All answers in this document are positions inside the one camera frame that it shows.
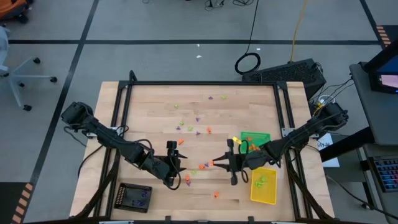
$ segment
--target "wooden table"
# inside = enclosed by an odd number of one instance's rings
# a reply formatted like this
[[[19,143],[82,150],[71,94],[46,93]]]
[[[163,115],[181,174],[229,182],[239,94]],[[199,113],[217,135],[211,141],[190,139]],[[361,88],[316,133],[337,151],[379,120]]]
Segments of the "wooden table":
[[[303,125],[310,113],[302,83],[287,83],[290,104],[296,126]],[[95,117],[105,126],[110,126],[117,82],[104,82],[99,93]],[[284,121],[287,123],[283,95]],[[119,113],[118,126],[121,120]],[[185,125],[176,130],[183,120]],[[146,171],[138,170],[121,160],[116,190],[120,182],[148,185],[153,187],[148,213],[129,212],[113,209],[113,220],[164,220],[170,215],[172,220],[239,220],[247,221],[253,216],[256,221],[294,221],[291,194],[284,160],[277,169],[277,204],[268,205],[250,201],[250,182],[245,184],[238,174],[238,185],[230,184],[230,173],[219,167],[199,170],[198,166],[222,156],[228,150],[226,139],[240,136],[241,131],[270,133],[272,139],[280,138],[280,128],[271,86],[133,86],[129,105],[127,125],[130,130],[125,139],[149,139],[156,155],[166,155],[166,141],[184,139],[178,147],[182,159],[182,184],[176,191],[169,190]],[[207,134],[207,127],[212,133]],[[311,140],[310,145],[317,146]],[[99,146],[96,139],[88,140],[85,156]],[[70,214],[77,214],[89,201],[98,188],[104,152],[96,153],[83,166],[78,180],[75,198]],[[317,151],[308,147],[301,152],[303,169],[309,191],[317,202],[331,216],[334,216],[322,162]],[[190,174],[192,184],[185,184],[185,175]],[[300,213],[305,217],[302,195],[297,188]],[[103,195],[100,215],[104,215],[108,190]]]

